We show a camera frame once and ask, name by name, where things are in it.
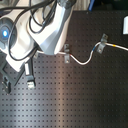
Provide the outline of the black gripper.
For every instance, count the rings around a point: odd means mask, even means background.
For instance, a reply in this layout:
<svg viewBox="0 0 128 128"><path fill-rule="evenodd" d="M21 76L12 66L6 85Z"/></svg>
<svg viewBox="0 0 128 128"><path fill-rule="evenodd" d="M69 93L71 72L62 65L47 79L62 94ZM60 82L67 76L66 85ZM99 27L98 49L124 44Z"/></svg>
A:
<svg viewBox="0 0 128 128"><path fill-rule="evenodd" d="M33 89L36 86L32 66L29 63L23 64L19 71L15 71L7 61L4 61L1 65L1 74L3 75L3 90L7 94L11 92L11 84L16 84L22 74L25 74L27 78L27 86L29 89Z"/></svg>

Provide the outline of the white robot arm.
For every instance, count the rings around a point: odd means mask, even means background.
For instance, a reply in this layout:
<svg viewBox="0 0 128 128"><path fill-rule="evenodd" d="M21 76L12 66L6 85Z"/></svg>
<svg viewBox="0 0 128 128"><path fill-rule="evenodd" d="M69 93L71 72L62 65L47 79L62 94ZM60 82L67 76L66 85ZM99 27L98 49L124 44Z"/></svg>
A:
<svg viewBox="0 0 128 128"><path fill-rule="evenodd" d="M32 58L40 50L56 55L62 49L76 0L16 0L9 13L0 17L0 50L6 61L0 72L3 88L11 92L23 72L27 85L35 87Z"/></svg>

